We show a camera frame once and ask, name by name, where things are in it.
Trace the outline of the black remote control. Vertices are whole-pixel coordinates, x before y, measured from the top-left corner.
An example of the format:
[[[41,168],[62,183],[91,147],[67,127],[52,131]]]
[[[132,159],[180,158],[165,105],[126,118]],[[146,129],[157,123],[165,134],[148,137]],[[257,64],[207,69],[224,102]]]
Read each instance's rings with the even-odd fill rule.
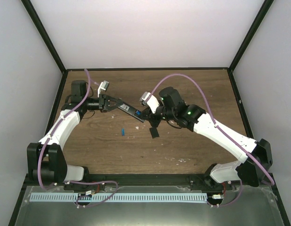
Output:
[[[121,104],[118,107],[119,110],[125,112],[126,114],[132,116],[133,118],[137,119],[140,122],[144,122],[145,120],[142,120],[140,118],[140,115],[137,115],[136,112],[139,111],[136,108],[134,108],[133,106],[129,105],[128,103],[123,102],[123,104]]]

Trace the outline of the black battery cover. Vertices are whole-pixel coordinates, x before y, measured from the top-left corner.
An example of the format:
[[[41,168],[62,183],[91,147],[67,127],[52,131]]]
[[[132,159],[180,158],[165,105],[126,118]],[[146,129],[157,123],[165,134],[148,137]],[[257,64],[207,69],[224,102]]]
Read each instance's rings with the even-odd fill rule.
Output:
[[[159,137],[159,133],[158,133],[157,128],[155,128],[155,127],[151,127],[151,128],[149,129],[149,131],[150,131],[151,137],[152,137],[153,139]]]

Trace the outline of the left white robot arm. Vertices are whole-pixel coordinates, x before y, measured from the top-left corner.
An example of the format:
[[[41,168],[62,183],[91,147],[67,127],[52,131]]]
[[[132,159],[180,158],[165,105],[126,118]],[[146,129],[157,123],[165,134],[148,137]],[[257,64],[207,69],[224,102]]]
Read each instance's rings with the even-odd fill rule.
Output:
[[[109,86],[102,81],[97,90],[97,96],[89,96],[91,86],[83,80],[71,83],[71,93],[66,97],[60,115],[48,133],[37,143],[27,147],[28,176],[39,185],[74,181],[80,190],[90,187],[91,178],[85,175],[86,168],[67,164],[63,148],[74,128],[81,122],[87,111],[112,111],[122,104],[106,94]]]

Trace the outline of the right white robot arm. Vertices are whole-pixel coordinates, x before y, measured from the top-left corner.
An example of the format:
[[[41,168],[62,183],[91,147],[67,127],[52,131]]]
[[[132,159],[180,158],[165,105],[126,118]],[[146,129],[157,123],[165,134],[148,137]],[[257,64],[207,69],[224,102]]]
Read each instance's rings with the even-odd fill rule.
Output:
[[[241,135],[218,121],[197,105],[188,105],[178,90],[167,87],[160,91],[159,99],[145,92],[140,102],[145,106],[141,117],[151,124],[152,137],[157,137],[157,127],[162,120],[174,121],[179,128],[200,134],[229,151],[236,161],[212,164],[205,172],[204,185],[213,190],[226,181],[242,181],[258,187],[265,180],[272,165],[270,143],[264,139],[256,141]]]

